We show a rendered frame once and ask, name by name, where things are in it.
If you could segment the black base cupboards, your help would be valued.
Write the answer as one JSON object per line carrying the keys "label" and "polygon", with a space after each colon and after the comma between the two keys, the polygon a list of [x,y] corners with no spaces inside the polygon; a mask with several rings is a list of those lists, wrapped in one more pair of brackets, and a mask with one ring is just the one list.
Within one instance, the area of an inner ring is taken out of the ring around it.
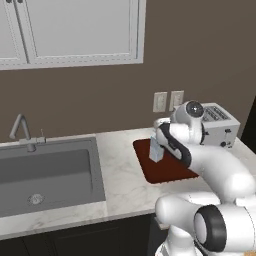
{"label": "black base cupboards", "polygon": [[0,241],[0,256],[154,256],[165,240],[154,214]]}

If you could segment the grey tap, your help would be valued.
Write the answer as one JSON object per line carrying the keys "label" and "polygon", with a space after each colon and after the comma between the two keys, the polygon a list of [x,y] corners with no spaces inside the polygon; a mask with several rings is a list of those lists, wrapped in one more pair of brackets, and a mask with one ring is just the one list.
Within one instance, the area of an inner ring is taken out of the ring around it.
{"label": "grey tap", "polygon": [[22,126],[25,138],[19,140],[19,144],[25,146],[28,152],[35,152],[37,144],[45,144],[46,138],[44,136],[32,138],[30,135],[29,127],[26,121],[26,118],[23,114],[19,114],[13,124],[9,137],[11,139],[16,138],[16,133],[19,129],[19,126]]}

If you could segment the dark red tray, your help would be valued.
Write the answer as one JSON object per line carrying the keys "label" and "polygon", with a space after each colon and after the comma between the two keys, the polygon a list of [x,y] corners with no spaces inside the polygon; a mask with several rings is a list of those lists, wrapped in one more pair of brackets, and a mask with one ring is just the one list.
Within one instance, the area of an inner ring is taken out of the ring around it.
{"label": "dark red tray", "polygon": [[197,178],[198,175],[185,168],[177,159],[164,151],[163,159],[154,162],[149,158],[150,140],[141,139],[133,142],[145,179],[151,184]]}

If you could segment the wide white cupboard door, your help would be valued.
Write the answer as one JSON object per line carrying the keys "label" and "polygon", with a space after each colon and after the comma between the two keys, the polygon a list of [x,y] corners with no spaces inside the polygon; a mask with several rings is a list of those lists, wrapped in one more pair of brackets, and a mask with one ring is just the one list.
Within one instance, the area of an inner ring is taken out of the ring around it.
{"label": "wide white cupboard door", "polygon": [[16,0],[16,5],[31,65],[143,62],[146,0]]}

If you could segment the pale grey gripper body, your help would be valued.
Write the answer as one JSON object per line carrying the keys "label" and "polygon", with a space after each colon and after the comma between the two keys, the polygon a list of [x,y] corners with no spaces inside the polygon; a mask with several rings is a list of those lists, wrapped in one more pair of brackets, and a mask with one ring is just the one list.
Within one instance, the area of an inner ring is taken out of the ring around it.
{"label": "pale grey gripper body", "polygon": [[164,156],[164,149],[158,143],[156,136],[153,135],[150,137],[150,148],[149,148],[149,158],[158,163],[163,159]]}

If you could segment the silver toaster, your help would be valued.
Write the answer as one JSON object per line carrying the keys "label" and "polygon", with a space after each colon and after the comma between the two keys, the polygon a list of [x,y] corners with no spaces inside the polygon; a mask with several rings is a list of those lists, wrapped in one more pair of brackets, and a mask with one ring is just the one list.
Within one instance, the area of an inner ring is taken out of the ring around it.
{"label": "silver toaster", "polygon": [[232,148],[237,137],[240,122],[217,103],[203,103],[205,128],[203,145]]}

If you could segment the black fridge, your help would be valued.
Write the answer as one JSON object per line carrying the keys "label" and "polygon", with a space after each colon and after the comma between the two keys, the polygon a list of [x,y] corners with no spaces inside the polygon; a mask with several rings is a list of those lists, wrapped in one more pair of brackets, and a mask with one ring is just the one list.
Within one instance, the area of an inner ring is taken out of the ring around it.
{"label": "black fridge", "polygon": [[243,130],[241,141],[256,154],[256,97]]}

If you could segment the narrow white cupboard door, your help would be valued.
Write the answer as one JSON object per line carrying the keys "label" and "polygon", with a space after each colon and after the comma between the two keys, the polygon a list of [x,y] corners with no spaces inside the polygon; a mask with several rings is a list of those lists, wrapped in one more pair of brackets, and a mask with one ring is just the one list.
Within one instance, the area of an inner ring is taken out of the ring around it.
{"label": "narrow white cupboard door", "polygon": [[0,70],[28,63],[16,0],[0,0]]}

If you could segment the white wall socket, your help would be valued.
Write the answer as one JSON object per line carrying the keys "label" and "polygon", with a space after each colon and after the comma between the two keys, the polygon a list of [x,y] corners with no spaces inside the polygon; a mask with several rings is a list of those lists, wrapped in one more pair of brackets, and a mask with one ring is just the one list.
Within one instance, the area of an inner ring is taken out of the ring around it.
{"label": "white wall socket", "polygon": [[166,109],[167,92],[156,92],[153,100],[153,112],[160,113]]}
{"label": "white wall socket", "polygon": [[183,91],[172,91],[170,97],[169,110],[173,111],[175,106],[179,106],[183,102],[184,92]]}

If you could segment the grey sink basin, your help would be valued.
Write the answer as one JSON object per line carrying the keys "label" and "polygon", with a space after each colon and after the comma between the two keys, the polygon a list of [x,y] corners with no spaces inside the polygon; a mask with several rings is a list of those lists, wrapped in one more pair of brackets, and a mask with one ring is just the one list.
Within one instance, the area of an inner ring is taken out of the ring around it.
{"label": "grey sink basin", "polygon": [[0,148],[0,218],[104,199],[95,137]]}

